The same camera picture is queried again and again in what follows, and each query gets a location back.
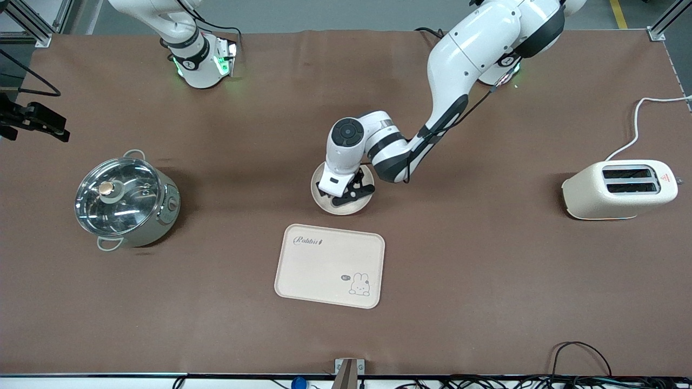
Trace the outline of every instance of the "metal frame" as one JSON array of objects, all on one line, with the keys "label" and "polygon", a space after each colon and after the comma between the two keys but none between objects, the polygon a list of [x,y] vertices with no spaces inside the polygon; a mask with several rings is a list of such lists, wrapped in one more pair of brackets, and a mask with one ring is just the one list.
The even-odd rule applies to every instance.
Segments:
[{"label": "metal frame", "polygon": [[334,365],[337,366],[338,370],[331,389],[357,389],[358,372],[365,371],[365,359],[337,359],[334,361]]},{"label": "metal frame", "polygon": [[48,23],[36,13],[25,0],[10,0],[5,13],[19,24],[24,33],[2,32],[0,38],[3,43],[26,43],[36,41],[37,48],[46,48],[51,44],[51,35],[61,33],[65,25],[74,0],[63,0],[53,23]]},{"label": "metal frame", "polygon": [[651,39],[652,42],[666,40],[666,36],[663,32],[685,12],[690,5],[692,5],[692,0],[675,0],[673,5],[671,5],[666,12],[663,12],[663,15],[661,15],[652,26],[646,28],[649,39]]},{"label": "metal frame", "polygon": [[[341,369],[341,365],[347,359],[350,359],[350,358],[334,359],[334,374],[339,374],[339,369]],[[356,361],[356,364],[358,366],[358,368],[357,368],[358,375],[364,375],[365,374],[365,359],[354,359],[354,360]]]}]

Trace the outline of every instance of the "cooking pot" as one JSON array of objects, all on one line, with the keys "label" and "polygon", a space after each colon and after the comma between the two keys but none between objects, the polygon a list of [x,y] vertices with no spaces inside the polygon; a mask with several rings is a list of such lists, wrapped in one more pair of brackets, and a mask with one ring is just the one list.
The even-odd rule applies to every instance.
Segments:
[{"label": "cooking pot", "polygon": [[77,221],[97,236],[96,246],[102,251],[159,240],[179,211],[175,183],[151,166],[141,150],[129,150],[97,166],[82,180],[75,199]]}]

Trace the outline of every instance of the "pot handle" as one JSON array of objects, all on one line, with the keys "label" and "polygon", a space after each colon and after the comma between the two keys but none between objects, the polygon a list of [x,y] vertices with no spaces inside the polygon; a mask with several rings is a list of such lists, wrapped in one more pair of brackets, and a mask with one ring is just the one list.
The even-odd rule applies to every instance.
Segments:
[{"label": "pot handle", "polygon": [[147,160],[147,156],[145,156],[145,155],[144,155],[144,152],[143,152],[142,150],[139,150],[139,149],[128,150],[128,151],[125,153],[125,155],[123,155],[122,157],[123,157],[123,158],[126,158],[126,157],[128,157],[128,156],[131,156],[132,154],[142,154],[142,158],[141,158],[142,161],[146,161],[146,160]]},{"label": "pot handle", "polygon": [[[124,237],[119,237],[117,239],[109,239],[107,237],[98,237],[96,239],[96,246],[98,246],[98,249],[101,251],[105,251],[106,253],[110,253],[111,251],[118,250],[120,246],[122,246],[122,243],[125,241]],[[115,247],[113,248],[105,248],[103,246],[103,242],[117,242]]]}]

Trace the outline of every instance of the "beige tray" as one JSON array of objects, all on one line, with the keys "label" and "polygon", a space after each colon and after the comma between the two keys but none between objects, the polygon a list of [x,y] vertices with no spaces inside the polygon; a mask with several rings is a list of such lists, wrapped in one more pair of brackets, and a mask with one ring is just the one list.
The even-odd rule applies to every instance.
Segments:
[{"label": "beige tray", "polygon": [[380,235],[293,224],[284,233],[274,290],[295,298],[371,309],[380,301]]}]

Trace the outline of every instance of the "brown table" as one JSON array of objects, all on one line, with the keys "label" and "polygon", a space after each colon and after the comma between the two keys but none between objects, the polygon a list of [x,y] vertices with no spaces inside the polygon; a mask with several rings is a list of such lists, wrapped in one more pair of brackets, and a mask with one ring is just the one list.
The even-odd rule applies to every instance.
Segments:
[{"label": "brown table", "polygon": [[[692,374],[690,188],[630,221],[575,221],[559,198],[565,178],[631,137],[636,100],[681,94],[642,30],[566,32],[410,185],[377,182],[351,217],[315,205],[310,177],[336,120],[384,109],[410,136],[427,119],[433,43],[249,35],[243,78],[194,90],[157,37],[54,37],[32,67],[64,95],[20,101],[65,115],[72,140],[0,143],[0,371],[321,372],[357,356],[373,374],[535,373],[555,344],[581,340],[615,374]],[[692,180],[685,104],[645,105],[640,125],[621,157]],[[178,183],[182,214],[159,244],[101,253],[75,220],[75,191],[134,147]],[[382,235],[379,306],[278,297],[293,223]],[[559,372],[603,370],[575,349]]]}]

